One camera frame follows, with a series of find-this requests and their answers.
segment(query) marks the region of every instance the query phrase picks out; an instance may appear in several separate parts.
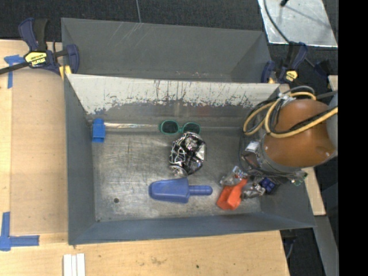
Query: orange object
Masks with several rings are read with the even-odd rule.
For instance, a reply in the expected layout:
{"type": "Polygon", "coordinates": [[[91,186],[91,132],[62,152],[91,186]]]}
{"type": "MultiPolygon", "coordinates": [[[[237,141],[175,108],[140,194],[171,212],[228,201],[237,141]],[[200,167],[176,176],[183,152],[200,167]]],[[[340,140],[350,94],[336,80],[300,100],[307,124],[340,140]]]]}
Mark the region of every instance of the orange object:
{"type": "Polygon", "coordinates": [[[247,179],[242,179],[235,186],[225,186],[218,198],[216,205],[221,209],[235,210],[242,201],[242,188],[247,184],[247,179]]]}

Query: blue clamp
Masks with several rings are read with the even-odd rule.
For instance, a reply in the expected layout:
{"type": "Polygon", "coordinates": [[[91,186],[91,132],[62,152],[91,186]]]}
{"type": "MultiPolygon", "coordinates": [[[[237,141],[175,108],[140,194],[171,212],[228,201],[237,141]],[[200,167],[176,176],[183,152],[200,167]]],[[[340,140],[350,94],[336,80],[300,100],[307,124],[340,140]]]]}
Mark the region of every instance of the blue clamp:
{"type": "Polygon", "coordinates": [[[104,120],[95,118],[92,124],[92,142],[103,143],[106,136],[106,126],[104,120]]]}
{"type": "Polygon", "coordinates": [[[40,235],[10,236],[10,212],[2,214],[0,251],[10,251],[12,247],[39,246],[40,235]]]}
{"type": "Polygon", "coordinates": [[[279,59],[277,62],[269,60],[263,68],[260,82],[268,83],[272,72],[275,72],[276,81],[280,84],[290,83],[297,76],[296,69],[305,60],[308,53],[308,46],[303,42],[289,42],[289,49],[286,59],[279,59]]]}
{"type": "Polygon", "coordinates": [[[267,193],[271,193],[276,187],[276,184],[268,178],[264,178],[259,184],[266,189],[267,193]]]}
{"type": "MultiPolygon", "coordinates": [[[[12,55],[12,56],[5,56],[4,60],[9,66],[12,66],[18,63],[23,63],[25,61],[24,58],[19,56],[18,54],[12,55]]],[[[12,87],[13,87],[13,72],[10,71],[9,75],[7,76],[7,88],[10,89],[12,87]]]]}

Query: scratch mark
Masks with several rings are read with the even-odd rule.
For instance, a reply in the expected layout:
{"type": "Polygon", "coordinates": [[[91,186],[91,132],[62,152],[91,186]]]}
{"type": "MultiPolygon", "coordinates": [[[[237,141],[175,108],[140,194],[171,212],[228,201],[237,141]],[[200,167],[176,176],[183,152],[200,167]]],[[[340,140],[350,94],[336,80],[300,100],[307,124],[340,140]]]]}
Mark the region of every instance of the scratch mark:
{"type": "Polygon", "coordinates": [[[121,28],[123,22],[119,25],[119,27],[116,29],[116,31],[113,33],[113,35],[111,36],[110,40],[108,41],[108,45],[110,44],[111,40],[113,39],[113,37],[116,35],[117,31],[121,28]]]}

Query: blue tape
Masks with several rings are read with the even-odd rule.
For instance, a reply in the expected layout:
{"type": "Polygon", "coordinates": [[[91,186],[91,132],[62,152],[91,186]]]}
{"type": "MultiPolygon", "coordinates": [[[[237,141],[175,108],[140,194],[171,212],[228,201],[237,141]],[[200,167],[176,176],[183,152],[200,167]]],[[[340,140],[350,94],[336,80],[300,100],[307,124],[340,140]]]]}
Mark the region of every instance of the blue tape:
{"type": "Polygon", "coordinates": [[[10,212],[2,214],[0,251],[10,251],[12,247],[39,246],[40,235],[10,236],[10,212]]]}
{"type": "MultiPolygon", "coordinates": [[[[11,56],[5,56],[4,57],[5,62],[12,66],[13,64],[23,63],[25,60],[23,57],[17,55],[11,55],[11,56]]],[[[13,87],[13,72],[9,72],[7,76],[7,88],[10,89],[13,87]]]]}

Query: yellow clamp label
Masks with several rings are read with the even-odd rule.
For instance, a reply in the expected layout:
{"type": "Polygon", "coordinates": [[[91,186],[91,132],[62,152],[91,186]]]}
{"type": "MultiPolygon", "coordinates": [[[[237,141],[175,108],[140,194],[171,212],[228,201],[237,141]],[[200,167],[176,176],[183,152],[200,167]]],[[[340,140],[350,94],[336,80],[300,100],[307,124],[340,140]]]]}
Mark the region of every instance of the yellow clamp label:
{"type": "Polygon", "coordinates": [[[287,71],[285,78],[292,82],[298,78],[298,73],[296,71],[287,71]]]}
{"type": "Polygon", "coordinates": [[[33,67],[45,63],[46,58],[47,54],[45,52],[31,52],[24,57],[25,61],[30,63],[33,67]]]}

